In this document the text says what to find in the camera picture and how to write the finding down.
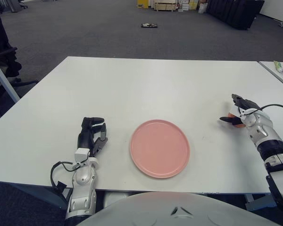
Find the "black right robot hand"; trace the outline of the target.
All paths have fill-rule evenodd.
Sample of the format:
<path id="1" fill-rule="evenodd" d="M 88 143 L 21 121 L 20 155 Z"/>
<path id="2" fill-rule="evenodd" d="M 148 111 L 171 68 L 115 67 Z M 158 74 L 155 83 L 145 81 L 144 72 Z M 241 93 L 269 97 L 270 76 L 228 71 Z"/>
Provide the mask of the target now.
<path id="1" fill-rule="evenodd" d="M 245 125 L 241 121 L 242 114 L 249 109 L 258 109 L 259 106 L 255 102 L 243 99 L 237 94 L 232 94 L 232 99 L 234 102 L 234 106 L 231 108 L 227 116 L 220 117 L 219 119 L 221 121 L 231 123 L 237 128 L 243 128 L 245 127 Z"/>

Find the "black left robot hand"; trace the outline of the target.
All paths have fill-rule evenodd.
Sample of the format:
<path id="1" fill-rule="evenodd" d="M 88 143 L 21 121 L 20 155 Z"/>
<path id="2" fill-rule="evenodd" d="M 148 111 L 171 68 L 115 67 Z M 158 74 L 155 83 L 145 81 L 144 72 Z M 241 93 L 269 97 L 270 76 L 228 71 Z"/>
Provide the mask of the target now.
<path id="1" fill-rule="evenodd" d="M 95 157 L 108 141 L 105 120 L 100 117 L 84 117 L 77 147 L 89 149 L 89 157 Z"/>

